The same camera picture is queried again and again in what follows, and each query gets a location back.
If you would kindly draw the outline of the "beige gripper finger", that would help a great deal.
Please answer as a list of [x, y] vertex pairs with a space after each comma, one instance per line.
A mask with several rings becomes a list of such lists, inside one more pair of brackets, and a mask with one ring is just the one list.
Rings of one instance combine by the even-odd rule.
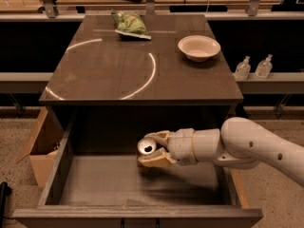
[[139, 157], [138, 162], [144, 167], [168, 167], [176, 163], [171, 154], [163, 147], [150, 155]]
[[155, 145], [167, 147], [171, 132], [169, 130], [163, 130], [159, 132], [148, 133], [144, 136], [145, 139], [151, 140]]

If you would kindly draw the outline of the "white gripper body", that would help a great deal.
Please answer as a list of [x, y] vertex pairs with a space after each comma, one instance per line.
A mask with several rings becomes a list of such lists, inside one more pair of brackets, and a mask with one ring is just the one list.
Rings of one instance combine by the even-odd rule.
[[168, 139], [167, 149], [172, 158], [180, 165], [194, 165], [196, 158], [193, 152], [193, 128], [172, 132]]

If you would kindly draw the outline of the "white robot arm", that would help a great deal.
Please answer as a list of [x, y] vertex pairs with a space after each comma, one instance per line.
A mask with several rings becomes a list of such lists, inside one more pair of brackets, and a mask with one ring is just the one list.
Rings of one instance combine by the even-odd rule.
[[226, 120], [221, 128], [148, 133], [138, 142], [138, 152], [138, 163], [144, 167], [211, 162], [250, 169], [264, 162], [304, 185], [304, 147], [240, 117]]

